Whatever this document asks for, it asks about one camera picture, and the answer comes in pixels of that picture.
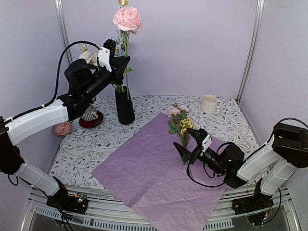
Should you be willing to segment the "yellow small flower sprig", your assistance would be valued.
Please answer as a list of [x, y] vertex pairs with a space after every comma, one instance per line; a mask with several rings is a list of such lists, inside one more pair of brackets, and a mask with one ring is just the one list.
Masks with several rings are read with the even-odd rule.
[[195, 125], [190, 117], [181, 120], [180, 122], [180, 139], [183, 147], [187, 147], [189, 143], [188, 129], [195, 129]]

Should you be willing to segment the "white rose flower stem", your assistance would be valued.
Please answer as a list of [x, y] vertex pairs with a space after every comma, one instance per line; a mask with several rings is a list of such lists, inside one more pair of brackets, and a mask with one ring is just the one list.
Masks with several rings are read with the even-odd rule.
[[80, 59], [84, 59], [87, 64], [98, 66], [97, 64], [98, 54], [97, 53], [91, 53], [86, 44], [82, 45], [81, 50], [82, 50], [82, 53], [79, 56]]

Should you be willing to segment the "pink rose flower stem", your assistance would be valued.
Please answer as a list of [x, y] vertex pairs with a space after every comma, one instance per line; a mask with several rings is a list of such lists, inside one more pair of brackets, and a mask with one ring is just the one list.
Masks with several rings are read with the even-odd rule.
[[169, 133], [177, 134], [178, 136], [182, 135], [185, 131], [182, 131], [184, 124], [187, 121], [189, 110], [184, 105], [178, 105], [177, 103], [173, 104], [173, 108], [169, 111]]

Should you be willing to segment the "purple pink wrapping paper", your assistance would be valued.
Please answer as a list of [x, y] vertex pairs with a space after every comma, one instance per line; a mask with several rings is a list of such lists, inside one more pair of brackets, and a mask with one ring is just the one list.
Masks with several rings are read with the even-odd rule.
[[200, 231], [226, 189], [201, 162], [187, 166], [160, 113], [92, 171], [117, 199], [160, 231]]

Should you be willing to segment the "blue poppy flower stem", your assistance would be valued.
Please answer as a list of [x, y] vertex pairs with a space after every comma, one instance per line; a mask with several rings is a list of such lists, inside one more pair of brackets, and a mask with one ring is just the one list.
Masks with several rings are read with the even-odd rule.
[[115, 41], [116, 42], [115, 57], [120, 57], [120, 56], [125, 55], [125, 48], [123, 45], [122, 31], [118, 29], [117, 33], [118, 33], [118, 38]]

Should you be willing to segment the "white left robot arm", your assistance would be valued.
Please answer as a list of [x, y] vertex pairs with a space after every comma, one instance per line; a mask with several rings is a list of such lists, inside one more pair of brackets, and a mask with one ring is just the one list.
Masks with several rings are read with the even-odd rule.
[[22, 140], [56, 124], [81, 117], [93, 103], [94, 98], [110, 83], [123, 80], [130, 57], [120, 56], [109, 60], [100, 58], [102, 68], [86, 63], [85, 59], [72, 62], [64, 75], [70, 85], [67, 94], [41, 109], [15, 119], [0, 120], [0, 170], [4, 174], [15, 175], [32, 186], [53, 196], [53, 201], [61, 208], [71, 205], [71, 197], [60, 190], [60, 183], [23, 159], [17, 147]]

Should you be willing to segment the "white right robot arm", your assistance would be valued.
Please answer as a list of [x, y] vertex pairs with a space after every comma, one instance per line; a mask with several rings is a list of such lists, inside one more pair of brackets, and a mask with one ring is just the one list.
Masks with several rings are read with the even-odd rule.
[[285, 119], [280, 120], [274, 125], [268, 140], [248, 157], [233, 142], [222, 143], [216, 149], [211, 148], [218, 140], [202, 128], [190, 128], [188, 133], [197, 142], [193, 151], [188, 151], [177, 142], [173, 143], [183, 163], [191, 166], [199, 160], [218, 177], [223, 176], [224, 184], [231, 188], [245, 185], [259, 171], [276, 163], [267, 178], [261, 181], [258, 192], [249, 198], [249, 206], [253, 210], [259, 210], [267, 203], [267, 196], [273, 195], [300, 168], [308, 166], [307, 124], [297, 127], [285, 124]]

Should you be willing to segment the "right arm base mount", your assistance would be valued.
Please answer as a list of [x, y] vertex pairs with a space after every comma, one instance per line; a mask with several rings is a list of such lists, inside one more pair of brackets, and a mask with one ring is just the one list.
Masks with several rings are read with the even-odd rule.
[[[271, 208], [274, 205], [272, 195], [268, 196], [261, 193], [261, 183], [262, 179], [257, 182], [254, 194], [252, 196], [235, 199], [232, 201], [232, 209], [236, 215]], [[268, 212], [263, 212], [254, 215], [248, 215], [247, 219], [251, 225], [261, 226], [265, 224], [268, 215]]]

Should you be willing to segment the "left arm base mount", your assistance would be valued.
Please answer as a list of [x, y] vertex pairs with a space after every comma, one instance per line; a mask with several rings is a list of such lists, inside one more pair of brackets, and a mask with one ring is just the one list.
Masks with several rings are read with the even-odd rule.
[[46, 205], [59, 210], [69, 211], [84, 215], [88, 208], [87, 196], [83, 193], [69, 195], [66, 187], [53, 177], [59, 185], [59, 190], [53, 196], [48, 196]]

